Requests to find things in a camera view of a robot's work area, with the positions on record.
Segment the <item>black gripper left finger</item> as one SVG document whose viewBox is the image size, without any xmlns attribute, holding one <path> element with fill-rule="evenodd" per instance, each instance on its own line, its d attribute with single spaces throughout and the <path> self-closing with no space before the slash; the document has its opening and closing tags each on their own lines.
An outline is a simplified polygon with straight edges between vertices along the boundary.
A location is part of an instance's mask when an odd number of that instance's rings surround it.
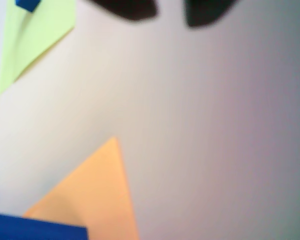
<svg viewBox="0 0 300 240">
<path fill-rule="evenodd" d="M 155 0 L 90 0 L 95 6 L 129 21 L 142 21 L 157 16 Z"/>
</svg>

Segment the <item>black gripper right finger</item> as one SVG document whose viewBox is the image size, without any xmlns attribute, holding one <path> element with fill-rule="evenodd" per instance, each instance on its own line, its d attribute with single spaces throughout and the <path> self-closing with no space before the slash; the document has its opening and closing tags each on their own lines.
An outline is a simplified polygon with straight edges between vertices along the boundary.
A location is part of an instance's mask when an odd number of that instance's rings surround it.
<svg viewBox="0 0 300 240">
<path fill-rule="evenodd" d="M 185 20 L 189 27 L 208 27 L 226 16 L 236 0 L 185 0 Z"/>
</svg>

